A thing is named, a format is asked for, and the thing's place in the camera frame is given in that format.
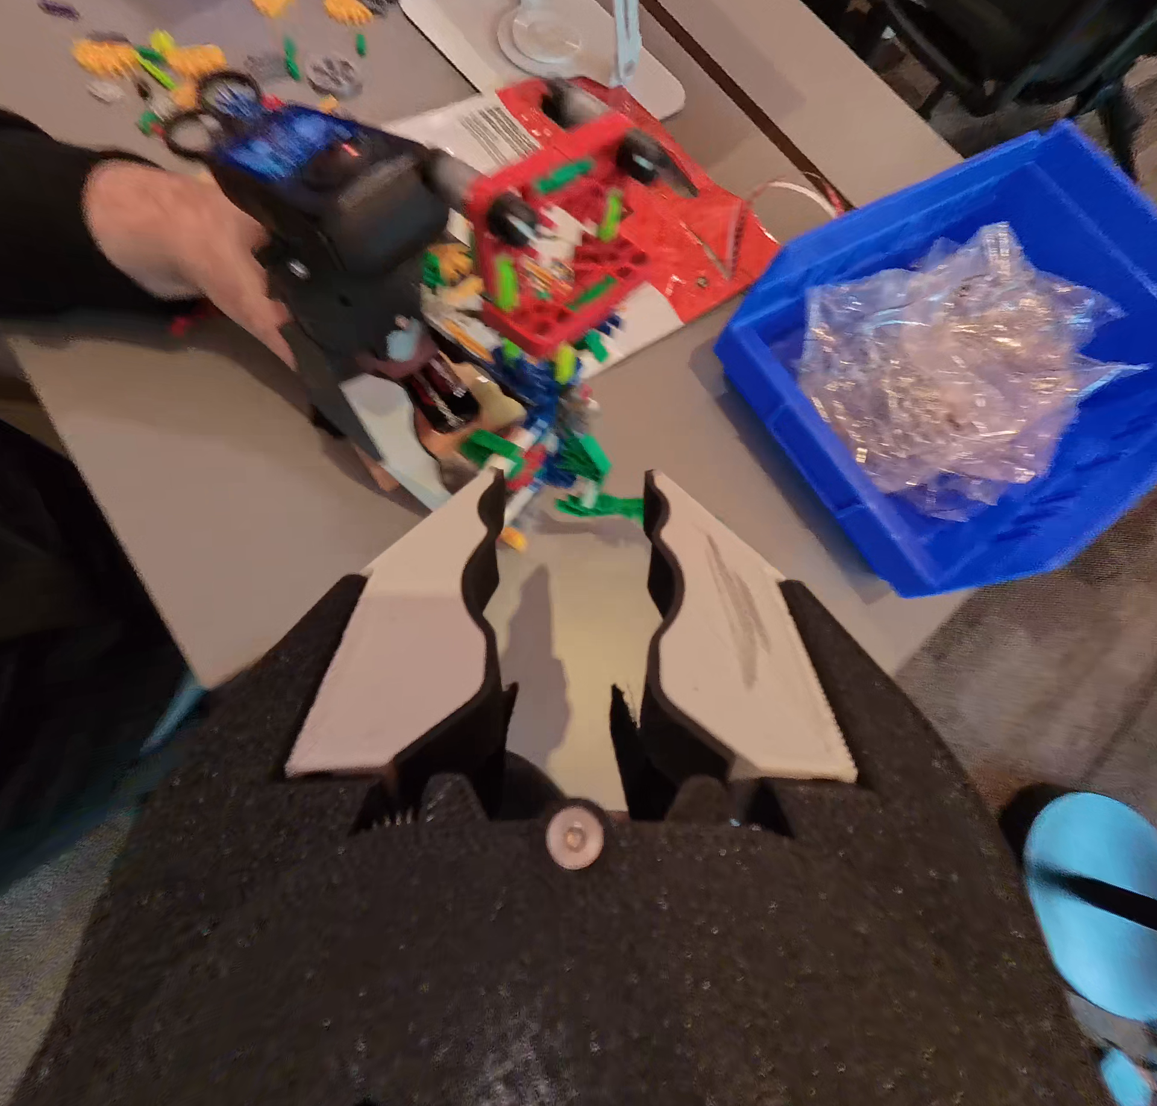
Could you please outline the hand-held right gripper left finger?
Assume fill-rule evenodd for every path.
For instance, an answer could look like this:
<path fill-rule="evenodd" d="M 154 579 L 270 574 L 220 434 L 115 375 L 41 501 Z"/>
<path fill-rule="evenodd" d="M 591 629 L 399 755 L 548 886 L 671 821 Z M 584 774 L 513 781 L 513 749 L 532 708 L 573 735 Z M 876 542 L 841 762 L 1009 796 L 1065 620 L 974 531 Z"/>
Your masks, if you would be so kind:
<path fill-rule="evenodd" d="M 502 735 L 484 606 L 498 591 L 505 479 L 476 475 L 367 566 L 285 777 L 371 777 L 415 762 L 476 769 Z"/>

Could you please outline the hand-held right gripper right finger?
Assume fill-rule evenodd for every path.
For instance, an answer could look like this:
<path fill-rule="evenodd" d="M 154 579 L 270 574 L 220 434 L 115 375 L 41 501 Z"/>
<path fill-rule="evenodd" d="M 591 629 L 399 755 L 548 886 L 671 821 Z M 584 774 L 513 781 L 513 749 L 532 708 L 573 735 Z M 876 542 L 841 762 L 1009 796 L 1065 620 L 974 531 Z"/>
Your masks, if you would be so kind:
<path fill-rule="evenodd" d="M 855 783 L 855 759 L 782 598 L 782 574 L 666 473 L 645 475 L 648 642 L 643 729 L 671 781 Z"/>

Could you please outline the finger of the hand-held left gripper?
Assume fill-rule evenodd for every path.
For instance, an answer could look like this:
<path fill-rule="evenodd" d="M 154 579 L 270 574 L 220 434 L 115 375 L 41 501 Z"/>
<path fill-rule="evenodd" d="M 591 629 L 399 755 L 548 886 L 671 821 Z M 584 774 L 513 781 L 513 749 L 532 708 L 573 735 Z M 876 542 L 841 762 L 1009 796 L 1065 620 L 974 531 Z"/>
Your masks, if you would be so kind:
<path fill-rule="evenodd" d="M 356 449 L 371 483 L 383 493 L 410 493 L 421 507 L 438 510 L 450 501 L 440 462 L 423 449 L 415 407 L 399 381 L 356 375 L 341 385 L 367 449 Z"/>

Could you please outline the small multicolour toy model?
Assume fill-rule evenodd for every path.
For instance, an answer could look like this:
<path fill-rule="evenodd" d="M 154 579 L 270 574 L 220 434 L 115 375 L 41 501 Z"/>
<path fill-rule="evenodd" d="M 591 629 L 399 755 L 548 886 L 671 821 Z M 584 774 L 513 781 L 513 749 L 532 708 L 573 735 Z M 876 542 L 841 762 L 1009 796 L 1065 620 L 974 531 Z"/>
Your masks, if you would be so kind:
<path fill-rule="evenodd" d="M 587 330 L 580 345 L 535 359 L 483 322 L 483 278 L 459 238 L 423 252 L 423 311 L 444 340 L 444 359 L 464 355 L 464 381 L 477 396 L 477 423 L 459 443 L 459 457 L 505 475 L 505 524 L 498 542 L 522 551 L 535 501 L 554 488 L 554 510 L 573 520 L 645 524 L 643 496 L 607 493 L 614 462 L 593 434 L 600 403 L 591 375 L 611 366 L 622 311 Z"/>

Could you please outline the red toy model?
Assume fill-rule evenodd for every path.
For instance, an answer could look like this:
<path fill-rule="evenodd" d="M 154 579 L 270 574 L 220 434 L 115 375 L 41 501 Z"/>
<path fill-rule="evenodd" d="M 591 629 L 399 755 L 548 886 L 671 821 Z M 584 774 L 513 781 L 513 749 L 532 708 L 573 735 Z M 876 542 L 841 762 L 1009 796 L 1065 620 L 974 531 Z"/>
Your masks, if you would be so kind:
<path fill-rule="evenodd" d="M 483 275 L 483 322 L 537 361 L 580 345 L 660 270 L 660 232 L 700 190 L 624 113 L 548 80 L 548 139 L 472 178 L 461 214 Z"/>

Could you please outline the person's left forearm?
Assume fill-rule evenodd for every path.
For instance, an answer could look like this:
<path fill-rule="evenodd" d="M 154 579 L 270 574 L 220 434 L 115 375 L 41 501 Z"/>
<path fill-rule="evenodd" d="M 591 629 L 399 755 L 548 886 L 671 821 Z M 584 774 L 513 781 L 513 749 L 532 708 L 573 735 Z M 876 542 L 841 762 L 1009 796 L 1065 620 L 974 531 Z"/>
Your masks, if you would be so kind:
<path fill-rule="evenodd" d="M 0 316 L 52 318 L 66 311 L 185 316 L 121 275 L 93 243 L 84 189 L 102 165 L 139 165 L 121 149 L 66 145 L 35 121 L 0 113 Z"/>

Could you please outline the person's left hand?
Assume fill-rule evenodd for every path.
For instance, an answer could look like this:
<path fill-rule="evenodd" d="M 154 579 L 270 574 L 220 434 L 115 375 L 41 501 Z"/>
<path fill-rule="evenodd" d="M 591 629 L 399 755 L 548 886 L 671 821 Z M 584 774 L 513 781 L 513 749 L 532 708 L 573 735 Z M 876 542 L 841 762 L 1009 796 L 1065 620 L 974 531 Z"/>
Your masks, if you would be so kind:
<path fill-rule="evenodd" d="M 257 252 L 266 232 L 215 184 L 158 167 L 103 159 L 84 189 L 93 245 L 144 292 L 167 303 L 213 303 L 288 369 L 288 310 L 270 300 Z"/>

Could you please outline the grey wheel hub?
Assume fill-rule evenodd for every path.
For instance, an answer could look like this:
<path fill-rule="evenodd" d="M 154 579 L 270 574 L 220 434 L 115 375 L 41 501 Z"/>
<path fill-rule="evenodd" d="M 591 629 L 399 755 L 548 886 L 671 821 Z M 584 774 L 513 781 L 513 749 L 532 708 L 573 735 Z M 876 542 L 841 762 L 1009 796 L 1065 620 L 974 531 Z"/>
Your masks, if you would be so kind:
<path fill-rule="evenodd" d="M 360 65 L 338 52 L 308 56 L 301 62 L 301 76 L 317 93 L 338 97 L 338 102 L 355 102 L 365 92 Z"/>

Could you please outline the black toy tire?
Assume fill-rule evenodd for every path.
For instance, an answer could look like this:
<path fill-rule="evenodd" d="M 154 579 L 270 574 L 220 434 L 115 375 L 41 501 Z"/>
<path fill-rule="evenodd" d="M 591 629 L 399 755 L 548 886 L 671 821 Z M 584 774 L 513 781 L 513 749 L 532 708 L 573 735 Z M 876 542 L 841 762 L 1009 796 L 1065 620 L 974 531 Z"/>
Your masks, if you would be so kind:
<path fill-rule="evenodd" d="M 265 92 L 251 72 L 208 72 L 198 80 L 198 108 L 215 118 L 255 121 L 265 115 Z"/>
<path fill-rule="evenodd" d="M 208 165 L 225 139 L 225 125 L 213 113 L 181 113 L 162 121 L 162 144 L 173 156 Z"/>

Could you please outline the blue plastic bin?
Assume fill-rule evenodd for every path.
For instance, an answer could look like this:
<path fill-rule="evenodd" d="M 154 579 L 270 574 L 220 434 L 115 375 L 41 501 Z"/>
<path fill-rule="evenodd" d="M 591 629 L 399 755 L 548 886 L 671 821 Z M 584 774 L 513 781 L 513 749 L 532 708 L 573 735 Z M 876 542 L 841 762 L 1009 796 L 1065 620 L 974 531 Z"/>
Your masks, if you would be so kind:
<path fill-rule="evenodd" d="M 950 524 L 879 493 L 802 391 L 803 294 L 908 266 L 935 238 L 972 238 L 990 222 L 1009 222 L 1039 270 L 1124 306 L 1124 318 L 1093 340 L 1093 359 L 1144 371 L 1080 403 L 1043 479 Z M 1047 576 L 1154 488 L 1154 256 L 1154 202 L 1078 125 L 1056 121 L 790 238 L 713 355 L 730 391 L 898 598 Z"/>

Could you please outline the white document stand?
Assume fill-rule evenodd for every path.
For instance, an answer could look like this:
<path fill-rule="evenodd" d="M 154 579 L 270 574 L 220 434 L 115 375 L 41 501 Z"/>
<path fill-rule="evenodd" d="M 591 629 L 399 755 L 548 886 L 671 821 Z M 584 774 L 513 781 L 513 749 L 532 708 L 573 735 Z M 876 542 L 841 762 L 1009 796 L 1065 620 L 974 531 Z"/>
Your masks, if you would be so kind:
<path fill-rule="evenodd" d="M 477 92 L 528 76 L 628 92 L 651 118 L 685 108 L 682 84 L 643 43 L 643 0 L 399 0 L 403 13 Z"/>

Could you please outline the crumpled clear plastic bag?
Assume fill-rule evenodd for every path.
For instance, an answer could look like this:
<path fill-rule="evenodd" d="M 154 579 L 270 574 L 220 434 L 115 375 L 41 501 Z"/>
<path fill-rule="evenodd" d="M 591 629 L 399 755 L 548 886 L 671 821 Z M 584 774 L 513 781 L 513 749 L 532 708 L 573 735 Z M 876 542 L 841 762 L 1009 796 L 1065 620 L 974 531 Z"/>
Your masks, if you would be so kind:
<path fill-rule="evenodd" d="M 809 288 L 798 385 L 885 496 L 974 520 L 1043 479 L 1078 407 L 1146 361 L 1084 347 L 1124 306 L 1039 270 L 1009 222 Z"/>

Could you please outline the black metal frame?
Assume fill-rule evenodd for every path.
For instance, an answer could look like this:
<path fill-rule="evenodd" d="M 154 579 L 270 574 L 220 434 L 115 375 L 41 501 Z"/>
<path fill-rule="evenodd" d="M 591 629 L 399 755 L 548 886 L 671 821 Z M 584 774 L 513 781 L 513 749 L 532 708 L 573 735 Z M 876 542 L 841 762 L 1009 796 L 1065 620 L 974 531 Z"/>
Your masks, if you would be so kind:
<path fill-rule="evenodd" d="M 860 59 L 893 34 L 968 108 L 1015 88 L 1020 104 L 1094 108 L 1154 56 L 1154 0 L 803 0 Z"/>

